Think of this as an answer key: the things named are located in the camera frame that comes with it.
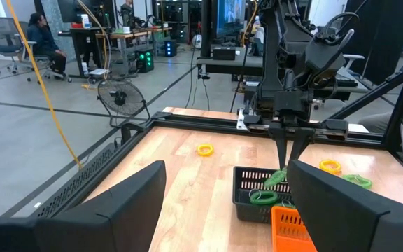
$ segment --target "monitor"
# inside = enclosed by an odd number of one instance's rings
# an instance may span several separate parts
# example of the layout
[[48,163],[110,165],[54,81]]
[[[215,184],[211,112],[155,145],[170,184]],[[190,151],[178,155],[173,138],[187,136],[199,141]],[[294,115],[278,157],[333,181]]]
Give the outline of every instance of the monitor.
[[[102,0],[81,0],[91,11],[94,11],[94,7],[103,3]],[[81,22],[82,14],[86,12],[82,9],[82,6],[77,0],[58,0],[60,13],[62,14],[63,22]]]
[[243,29],[246,0],[214,0],[213,27],[216,38]]

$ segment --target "black cable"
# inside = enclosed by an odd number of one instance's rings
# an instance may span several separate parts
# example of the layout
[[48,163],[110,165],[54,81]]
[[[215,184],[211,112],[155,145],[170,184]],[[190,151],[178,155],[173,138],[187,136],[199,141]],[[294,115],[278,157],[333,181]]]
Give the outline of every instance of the black cable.
[[190,59],[190,89],[189,89],[189,96],[188,96],[188,101],[186,102],[185,109],[188,108],[188,104],[190,101],[190,94],[192,93],[192,63],[194,62],[194,54],[195,54],[195,48],[192,49],[192,57]]
[[[368,0],[364,0],[360,6],[358,6],[358,8],[354,11],[355,14],[357,14],[358,11],[360,11],[360,9],[368,2]],[[346,25],[348,25],[348,23],[352,20],[352,18],[350,17],[344,24],[341,25],[340,30],[337,32],[337,34],[340,34],[341,30],[346,27]]]
[[204,86],[204,94],[206,95],[206,100],[208,101],[208,111],[211,110],[211,107],[209,106],[209,96],[208,96],[208,88],[206,87],[206,85],[204,84],[204,79],[202,79],[203,81],[203,86]]
[[231,108],[229,109],[230,113],[232,112],[232,107],[234,106],[234,101],[236,100],[237,90],[239,90],[239,86],[243,82],[243,70],[245,69],[246,55],[248,54],[247,53],[248,46],[250,45],[250,32],[248,32],[247,35],[248,35],[248,37],[247,37],[247,41],[246,41],[246,45],[245,45],[245,56],[243,57],[243,63],[242,63],[242,67],[241,67],[241,77],[239,78],[239,81],[237,82],[236,91],[234,92],[234,96],[232,97]]
[[313,37],[313,34],[308,29],[306,29],[306,27],[302,26],[302,24],[298,22],[295,17],[292,17],[292,21],[301,29],[301,31],[303,31],[305,34],[308,34],[310,37]]
[[323,99],[324,101],[327,100],[327,99],[333,98],[335,96],[335,94],[337,93],[338,81],[337,81],[337,79],[335,77],[332,77],[332,79],[334,80],[334,87],[332,89],[332,93],[328,97],[324,98]]
[[118,125],[118,112],[119,112],[119,106],[116,108],[116,116],[115,116],[115,124],[116,124],[116,127],[119,126],[119,125]]
[[198,77],[195,79],[195,90],[194,90],[194,98],[192,98],[192,105],[190,106],[190,108],[194,108],[194,103],[195,103],[195,95],[197,93],[197,88],[199,86],[199,81],[198,81]]
[[[352,18],[357,18],[357,21],[360,20],[359,17],[358,17],[358,15],[355,14],[355,13],[352,13],[352,12],[340,13],[340,14],[336,15],[335,17],[333,17],[331,20],[329,20],[329,22],[327,22],[327,24],[326,24],[325,27],[323,28],[324,33],[327,34],[327,30],[329,29],[329,27],[332,25],[332,23],[333,23],[335,20],[337,20],[337,19],[339,19],[339,18],[344,18],[344,17],[346,17],[346,16],[350,16],[351,19],[352,19]],[[340,43],[343,41],[343,39],[345,38],[345,36],[346,36],[346,34],[343,35],[343,36],[340,36],[340,37],[336,38],[334,41],[328,41],[327,39],[325,39],[325,40],[323,40],[323,41],[324,41],[328,46],[336,46],[336,45],[340,44]]]
[[[262,0],[259,1],[259,4],[258,4],[257,7],[256,7],[256,8],[257,8],[256,11],[259,11],[259,8],[260,8],[260,6],[261,6],[261,4],[262,4],[263,2],[265,2],[265,1],[262,1]],[[232,107],[234,106],[234,101],[236,100],[237,90],[239,90],[240,83],[243,82],[243,71],[244,71],[244,69],[245,69],[246,55],[248,54],[248,46],[250,45],[250,33],[251,33],[251,30],[253,30],[254,20],[250,20],[250,22],[252,22],[252,24],[250,24],[249,30],[243,32],[243,35],[244,35],[244,36],[245,36],[245,35],[248,35],[248,37],[247,37],[247,40],[246,40],[245,55],[244,55],[244,57],[243,57],[243,63],[242,63],[242,67],[241,67],[241,77],[239,78],[239,82],[237,83],[236,92],[234,92],[234,96],[232,97],[231,108],[229,109],[229,112],[230,112],[230,113],[232,112]]]
[[85,158],[85,161],[80,161],[80,163],[81,163],[82,165],[84,165],[86,162],[88,162],[88,159],[89,159],[89,157],[91,156],[91,154],[92,154],[93,151],[94,151],[94,150],[92,150],[92,151],[87,155],[87,157]]

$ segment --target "green rubber band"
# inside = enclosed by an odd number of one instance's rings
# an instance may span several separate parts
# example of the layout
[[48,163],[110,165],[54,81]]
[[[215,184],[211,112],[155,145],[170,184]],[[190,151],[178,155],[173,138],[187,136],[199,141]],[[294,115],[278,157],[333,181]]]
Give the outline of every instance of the green rubber band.
[[359,174],[343,175],[342,178],[365,189],[370,189],[372,187],[372,181],[370,181],[368,178],[362,177]]
[[278,200],[278,194],[274,191],[258,191],[250,196],[251,204],[273,204]]
[[271,177],[269,177],[264,182],[264,187],[269,188],[272,186],[276,186],[277,184],[284,181],[286,176],[287,176],[287,168],[283,167],[281,170],[275,171],[275,173],[273,173]]

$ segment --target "black metal frame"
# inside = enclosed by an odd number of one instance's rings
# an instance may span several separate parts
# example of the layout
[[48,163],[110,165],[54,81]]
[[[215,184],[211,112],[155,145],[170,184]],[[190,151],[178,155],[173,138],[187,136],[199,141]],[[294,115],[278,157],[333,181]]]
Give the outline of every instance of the black metal frame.
[[[340,116],[352,114],[371,101],[374,101],[385,92],[393,89],[400,83],[403,83],[403,74],[396,73],[393,78],[395,78],[395,81],[389,80],[388,83],[379,86],[375,90],[367,93],[362,98],[347,106],[340,112]],[[336,144],[357,148],[385,150],[402,164],[403,160],[398,154],[402,152],[400,145],[400,122],[402,118],[403,88],[397,100],[396,106],[394,107],[393,114],[385,134],[349,132],[347,139],[344,141],[328,139],[325,136],[315,136],[314,141],[320,144]],[[236,128],[236,120],[174,115],[172,113],[157,112],[151,118],[151,120],[149,120],[142,129],[136,131],[135,134],[131,135],[124,132],[124,134],[122,134],[124,136],[122,141],[123,145],[116,148],[115,152],[109,151],[110,154],[107,155],[106,158],[103,158],[103,155],[102,157],[98,155],[96,158],[99,158],[98,160],[101,161],[94,161],[93,159],[91,163],[85,165],[84,168],[73,178],[71,178],[68,183],[63,185],[52,197],[43,203],[31,215],[31,217],[53,217],[61,211],[66,211],[67,209],[80,204],[154,127],[171,127],[183,130],[199,130],[223,134],[237,134],[249,137],[270,137],[267,132],[264,134],[258,134],[239,130]]]
[[[65,183],[52,197],[46,200],[31,217],[53,217],[59,212],[66,211],[80,204],[154,127],[170,127],[182,130],[199,130],[248,137],[270,138],[267,133],[258,134],[237,129],[236,120],[157,112],[152,116],[151,120],[144,125],[143,129],[133,135],[123,134],[125,137],[122,141],[123,145],[117,147],[114,152],[110,151],[108,157],[102,156],[105,159],[101,159],[100,155],[98,155],[94,158],[97,161],[96,163],[94,163],[93,159],[90,163],[85,165],[68,183]],[[372,148],[390,151],[385,144],[387,137],[387,135],[382,134],[349,132],[348,138],[345,141],[332,140],[325,136],[315,136],[314,141],[319,144],[336,144],[356,148]],[[398,155],[393,154],[392,151],[390,151],[390,153],[402,163],[402,159],[400,159]]]

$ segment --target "cable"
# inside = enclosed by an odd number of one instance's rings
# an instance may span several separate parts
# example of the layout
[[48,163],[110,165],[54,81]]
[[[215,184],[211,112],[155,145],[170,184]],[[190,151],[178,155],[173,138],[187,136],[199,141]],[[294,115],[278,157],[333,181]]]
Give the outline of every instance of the cable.
[[190,58],[190,89],[189,89],[189,96],[188,96],[188,101],[186,102],[185,109],[188,108],[188,104],[190,101],[190,94],[192,93],[192,63],[194,62],[194,54],[195,54],[195,48],[192,49],[192,57]]
[[206,95],[206,100],[208,101],[208,111],[211,110],[211,107],[209,106],[209,96],[208,96],[208,88],[204,84],[204,79],[201,79],[203,81],[203,86],[204,86],[204,94]]
[[[329,20],[329,22],[326,23],[325,27],[323,28],[324,34],[327,34],[327,30],[330,28],[330,26],[332,25],[332,23],[333,23],[335,20],[337,20],[337,19],[339,19],[339,18],[346,17],[346,16],[350,16],[351,19],[352,19],[352,18],[357,18],[357,20],[359,20],[358,15],[355,14],[355,13],[352,13],[352,12],[340,13],[340,14],[336,15],[335,17],[333,17],[331,20]],[[343,41],[344,37],[345,37],[345,36],[338,37],[338,38],[336,38],[336,39],[335,39],[334,41],[332,41],[332,42],[331,42],[331,41],[328,41],[327,39],[324,39],[323,41],[324,41],[326,44],[328,44],[329,46],[336,46],[336,45],[338,45],[339,43],[341,43],[341,42]]]
[[292,21],[306,34],[308,34],[310,37],[313,37],[313,34],[306,29],[306,27],[302,26],[302,24],[300,22],[298,22],[298,20],[295,17],[292,17]]
[[[364,0],[360,6],[354,11],[355,14],[368,2],[368,0]],[[352,20],[352,18],[349,18],[344,24],[341,25],[340,30],[337,32],[337,34],[340,34],[341,30],[348,25],[348,23]]]
[[[110,39],[108,38],[108,35],[105,32],[104,27],[102,27],[102,25],[97,20],[97,18],[92,14],[91,10],[81,0],[78,0],[78,3],[80,4],[80,6],[82,6],[83,10],[88,14],[88,16],[90,16],[97,23],[97,25],[99,26],[99,28],[102,31],[102,35],[105,36],[105,38],[104,38],[104,68],[105,68],[106,72],[104,73],[104,79],[106,80],[108,73],[110,71],[110,64],[111,64],[111,47],[109,45]],[[105,39],[108,44],[108,62],[107,62],[107,55],[106,55]]]
[[327,99],[333,98],[335,96],[335,94],[337,93],[338,81],[335,77],[332,77],[332,79],[334,80],[334,88],[332,89],[332,93],[328,97],[323,99],[324,101]]
[[190,108],[193,108],[193,107],[194,107],[194,103],[195,103],[195,94],[197,93],[197,88],[198,88],[198,86],[199,86],[199,81],[198,81],[198,80],[199,80],[198,78],[195,79],[194,98],[192,98],[192,105],[190,106]]
[[[255,2],[255,6],[256,5],[257,6],[255,8],[255,12],[253,13],[253,17],[250,19],[250,22],[248,24],[250,24],[253,21],[257,10],[260,8],[260,5],[264,1],[262,1],[262,0],[259,1],[259,4],[256,4],[256,0],[254,0],[254,2]],[[234,105],[234,101],[236,100],[237,90],[239,89],[240,83],[243,82],[243,70],[245,69],[246,56],[248,55],[248,46],[250,45],[250,33],[251,33],[251,31],[248,31],[248,28],[249,28],[249,26],[247,25],[247,27],[245,28],[245,31],[243,32],[243,39],[245,38],[246,34],[248,35],[248,39],[247,39],[247,43],[245,45],[245,55],[243,56],[243,63],[242,63],[242,67],[241,67],[241,77],[239,78],[239,82],[237,83],[237,86],[236,86],[236,92],[234,92],[234,96],[233,96],[232,101],[231,101],[231,108],[229,109],[230,113],[232,112],[232,107]]]
[[163,8],[164,1],[161,1],[160,5],[161,5],[161,22],[162,22],[162,25],[164,27],[164,8]]
[[253,14],[251,15],[251,18],[249,19],[248,24],[246,24],[245,31],[243,32],[243,36],[242,36],[242,46],[245,45],[245,35],[246,35],[246,31],[248,31],[248,28],[249,28],[250,24],[254,22],[254,19],[255,19],[255,16],[256,16],[256,12],[257,12],[257,9],[258,9],[258,5],[257,5],[256,1],[257,1],[257,0],[254,0],[254,2],[255,2],[255,11],[254,11]]
[[[6,0],[6,3],[7,3],[7,5],[8,5],[9,10],[10,10],[10,14],[11,14],[12,17],[13,17],[13,21],[15,21],[15,26],[17,27],[18,31],[22,31],[22,28],[21,28],[21,26],[20,26],[20,22],[18,21],[18,17],[17,17],[17,15],[15,14],[15,11],[13,10],[12,3],[10,2],[10,0]],[[20,34],[20,36],[21,36],[22,42],[23,42],[23,44],[24,44],[24,46],[25,46],[27,52],[29,53],[29,55],[34,55],[34,54],[32,53],[32,51],[31,51],[31,48],[30,48],[29,44],[27,43],[27,39],[26,39],[26,36],[24,35],[24,32],[19,32],[19,34]],[[58,119],[57,119],[57,116],[55,115],[54,108],[52,107],[52,103],[51,103],[51,101],[50,101],[50,99],[49,99],[49,95],[48,95],[48,91],[46,90],[45,83],[43,82],[43,79],[41,78],[40,71],[38,70],[38,66],[36,65],[35,58],[34,58],[34,60],[31,61],[31,63],[32,63],[32,66],[33,66],[33,68],[34,68],[36,77],[38,78],[38,81],[40,82],[41,89],[42,89],[43,94],[44,94],[44,96],[45,96],[46,102],[48,103],[48,107],[49,107],[49,110],[50,110],[52,119],[54,120],[55,126],[57,127],[57,130],[59,131],[60,136],[61,136],[62,139],[63,139],[63,142],[66,144],[66,147],[68,148],[68,151],[69,151],[70,154],[73,156],[74,161],[75,161],[76,164],[78,165],[78,168],[79,168],[79,169],[82,169],[82,168],[83,168],[82,164],[81,164],[80,161],[78,160],[76,154],[74,154],[73,149],[72,149],[71,146],[69,145],[68,140],[66,140],[66,137],[65,137],[64,134],[63,134],[62,128],[60,127],[60,124],[59,124],[59,121],[58,121]]]
[[119,125],[118,125],[118,112],[119,112],[119,106],[116,108],[116,116],[115,116],[116,127],[119,127]]

